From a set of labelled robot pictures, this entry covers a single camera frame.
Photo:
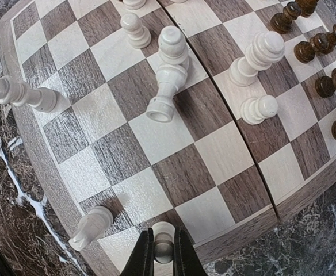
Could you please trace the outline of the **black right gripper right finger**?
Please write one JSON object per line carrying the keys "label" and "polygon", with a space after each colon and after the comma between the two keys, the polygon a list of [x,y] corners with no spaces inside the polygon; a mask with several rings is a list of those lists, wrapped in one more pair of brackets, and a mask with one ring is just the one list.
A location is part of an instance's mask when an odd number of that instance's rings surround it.
{"label": "black right gripper right finger", "polygon": [[204,275],[204,269],[186,231],[175,228],[173,243],[173,275]]}

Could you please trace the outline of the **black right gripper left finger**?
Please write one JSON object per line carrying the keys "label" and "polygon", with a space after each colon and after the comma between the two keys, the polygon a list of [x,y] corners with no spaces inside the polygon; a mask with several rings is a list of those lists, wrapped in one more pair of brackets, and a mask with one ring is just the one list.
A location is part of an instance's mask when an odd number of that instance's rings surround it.
{"label": "black right gripper left finger", "polygon": [[154,233],[142,231],[120,276],[154,275]]}

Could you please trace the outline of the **white chess rook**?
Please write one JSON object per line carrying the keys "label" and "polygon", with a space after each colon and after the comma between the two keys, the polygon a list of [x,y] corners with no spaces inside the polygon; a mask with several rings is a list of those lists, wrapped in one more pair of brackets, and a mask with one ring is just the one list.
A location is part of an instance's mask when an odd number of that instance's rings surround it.
{"label": "white chess rook", "polygon": [[170,263],[173,260],[175,227],[168,222],[160,221],[151,228],[154,233],[154,259],[163,265]]}

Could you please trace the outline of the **white chess knight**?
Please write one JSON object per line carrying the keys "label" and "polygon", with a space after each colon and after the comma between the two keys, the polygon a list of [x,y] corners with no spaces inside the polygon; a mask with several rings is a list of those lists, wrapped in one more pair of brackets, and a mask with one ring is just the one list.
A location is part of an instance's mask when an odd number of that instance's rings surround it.
{"label": "white chess knight", "polygon": [[108,208],[95,206],[80,219],[77,230],[68,243],[74,250],[81,251],[91,242],[100,239],[112,226],[113,220],[112,212]]}

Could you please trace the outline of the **white chess bishop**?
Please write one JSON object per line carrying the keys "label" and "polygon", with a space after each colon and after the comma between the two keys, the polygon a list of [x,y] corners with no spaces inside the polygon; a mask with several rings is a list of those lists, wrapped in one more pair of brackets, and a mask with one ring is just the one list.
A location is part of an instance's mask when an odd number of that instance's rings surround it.
{"label": "white chess bishop", "polygon": [[173,96],[185,85],[188,78],[187,70],[180,65],[163,63],[156,72],[158,92],[153,97],[146,109],[149,119],[169,123],[173,119]]}

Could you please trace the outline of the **white chess king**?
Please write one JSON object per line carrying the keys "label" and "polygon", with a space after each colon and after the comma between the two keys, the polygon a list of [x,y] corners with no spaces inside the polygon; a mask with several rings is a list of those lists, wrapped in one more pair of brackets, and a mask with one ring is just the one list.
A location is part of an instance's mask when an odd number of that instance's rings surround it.
{"label": "white chess king", "polygon": [[29,105],[38,112],[56,112],[66,98],[60,92],[46,87],[32,88],[28,83],[16,81],[11,76],[0,77],[0,104]]}

